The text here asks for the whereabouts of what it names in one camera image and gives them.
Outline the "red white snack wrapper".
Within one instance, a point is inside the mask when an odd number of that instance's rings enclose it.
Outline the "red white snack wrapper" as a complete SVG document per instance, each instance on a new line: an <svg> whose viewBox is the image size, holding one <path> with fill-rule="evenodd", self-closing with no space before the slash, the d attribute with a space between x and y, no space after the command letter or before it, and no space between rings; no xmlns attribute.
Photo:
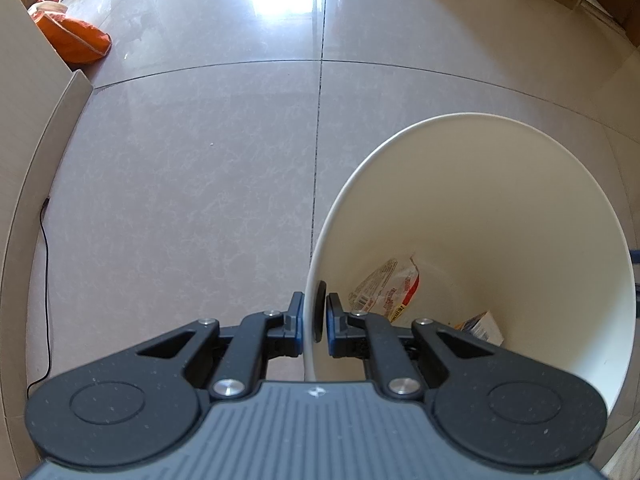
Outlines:
<svg viewBox="0 0 640 480"><path fill-rule="evenodd" d="M349 307L393 323L408 309L419 287L420 270L413 256L390 258L349 293Z"/></svg>

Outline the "blue white milk carton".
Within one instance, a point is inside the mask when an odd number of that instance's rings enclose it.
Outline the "blue white milk carton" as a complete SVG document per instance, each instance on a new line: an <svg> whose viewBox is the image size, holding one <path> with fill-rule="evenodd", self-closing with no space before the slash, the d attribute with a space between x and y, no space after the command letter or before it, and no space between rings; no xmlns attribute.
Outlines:
<svg viewBox="0 0 640 480"><path fill-rule="evenodd" d="M501 347L504 343L504 337L494 316L490 311L484 311L468 320L454 326L456 330L473 335L475 338L484 340Z"/></svg>

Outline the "white plastic waste bin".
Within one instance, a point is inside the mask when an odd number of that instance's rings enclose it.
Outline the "white plastic waste bin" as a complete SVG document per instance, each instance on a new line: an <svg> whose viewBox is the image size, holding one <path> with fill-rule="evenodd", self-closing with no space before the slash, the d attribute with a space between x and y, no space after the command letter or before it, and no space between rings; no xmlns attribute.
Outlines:
<svg viewBox="0 0 640 480"><path fill-rule="evenodd" d="M634 346L634 271L597 180L562 144L517 120L434 117L378 146L337 194L306 283L305 376L357 380L318 334L316 295L343 304L392 259L420 284L399 324L490 313L504 346L566 370L614 405Z"/></svg>

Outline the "white skirting board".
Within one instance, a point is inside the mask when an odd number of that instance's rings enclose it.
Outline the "white skirting board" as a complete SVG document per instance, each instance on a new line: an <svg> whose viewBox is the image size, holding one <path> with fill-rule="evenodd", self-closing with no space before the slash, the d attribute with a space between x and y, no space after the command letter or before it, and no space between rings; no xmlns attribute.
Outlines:
<svg viewBox="0 0 640 480"><path fill-rule="evenodd" d="M26 328L30 274L39 236L40 210L78 118L92 93L80 70L72 73L26 159L26 169L1 243L1 477L19 479L39 457L24 423Z"/></svg>

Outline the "orange cushion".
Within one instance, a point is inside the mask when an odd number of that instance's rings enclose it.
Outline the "orange cushion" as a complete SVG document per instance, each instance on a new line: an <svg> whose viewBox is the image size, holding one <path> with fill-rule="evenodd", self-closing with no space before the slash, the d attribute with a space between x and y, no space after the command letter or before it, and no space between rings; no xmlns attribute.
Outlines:
<svg viewBox="0 0 640 480"><path fill-rule="evenodd" d="M28 14L51 47L70 66L101 61L111 51L111 36L93 24L70 18L68 7L54 1L38 1Z"/></svg>

